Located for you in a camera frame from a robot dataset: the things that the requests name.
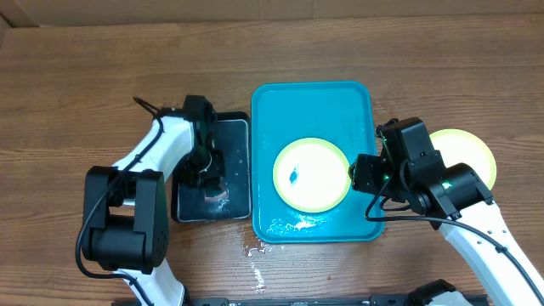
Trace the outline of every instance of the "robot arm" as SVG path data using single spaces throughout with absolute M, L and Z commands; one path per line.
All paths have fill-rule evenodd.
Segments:
M 426 217 L 368 219 L 427 220 L 463 256 L 496 305 L 540 304 L 537 294 L 544 292 L 544 280 L 513 239 L 478 174 L 465 164 L 446 168 L 418 118 L 393 119 L 378 127 L 377 137 L 382 139 L 382 154 L 357 157 L 349 169 L 353 188 L 397 202 L 408 201 L 414 213 Z M 506 251 L 456 223 L 440 220 L 469 225 Z
M 184 301 L 184 287 L 165 259 L 169 229 L 164 183 L 179 164 L 183 164 L 185 183 L 192 188 L 219 181 L 224 167 L 222 155 L 213 149 L 214 120 L 210 102 L 201 96 L 187 96 L 180 110 L 157 110 L 151 130 L 128 156 L 113 167 L 92 167 L 85 180 L 83 220 L 90 219 L 88 228 L 82 231 L 83 256 L 105 270 L 132 276 L 154 305 L 180 305 Z M 114 184 L 114 178 L 152 141 L 139 162 Z M 208 171 L 211 165 L 214 171 Z M 105 190 L 109 190 L 102 200 L 105 204 L 91 216 Z M 110 207 L 121 205 L 134 206 L 134 215 L 110 212 Z M 137 287 L 125 281 L 146 305 Z
M 487 233 L 508 248 L 540 292 L 544 292 L 544 280 L 536 271 L 502 219 L 499 207 L 493 202 L 476 203 L 460 211 L 457 220 Z M 495 305 L 538 305 L 527 281 L 505 254 L 499 253 L 488 241 L 460 227 L 442 224 L 439 227 L 444 238 L 462 255 L 474 271 Z

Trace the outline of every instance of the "teal tray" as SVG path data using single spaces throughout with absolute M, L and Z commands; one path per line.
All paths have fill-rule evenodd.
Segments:
M 337 146 L 350 163 L 377 153 L 371 99 L 357 82 L 266 84 L 252 97 L 253 229 L 269 243 L 372 241 L 383 223 L 365 220 L 372 195 L 350 190 L 334 208 L 300 212 L 278 195 L 272 172 L 291 142 L 319 138 Z M 382 216 L 374 206 L 371 216 Z

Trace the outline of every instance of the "wood grain surface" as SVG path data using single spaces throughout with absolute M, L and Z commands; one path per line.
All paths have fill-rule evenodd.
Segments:
M 365 84 L 376 123 L 419 116 L 430 132 L 483 139 L 503 216 L 544 273 L 542 14 L 8 29 L 0 304 L 133 297 L 120 280 L 84 277 L 74 261 L 86 171 L 125 156 L 150 128 L 133 95 L 181 105 L 203 94 L 218 111 L 249 112 L 264 83 L 322 80 Z M 349 298 L 438 278 L 483 292 L 429 224 L 389 223 L 373 242 L 306 245 L 263 243 L 250 220 L 170 229 L 167 259 L 194 298 Z

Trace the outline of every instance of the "cardboard box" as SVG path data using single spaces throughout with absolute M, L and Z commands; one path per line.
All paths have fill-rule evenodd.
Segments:
M 6 30 L 9 28 L 11 28 L 11 26 L 8 25 L 8 22 L 6 22 L 6 20 L 0 17 L 0 47 L 2 47 L 3 35 L 6 33 Z
M 542 0 L 0 0 L 13 26 L 544 13 Z

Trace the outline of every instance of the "green led light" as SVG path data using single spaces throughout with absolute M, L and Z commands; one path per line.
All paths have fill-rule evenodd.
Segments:
M 450 187 L 453 187 L 453 185 L 450 184 L 450 182 L 444 182 L 444 183 L 442 183 L 442 187 L 444 187 L 444 189 L 448 189 Z

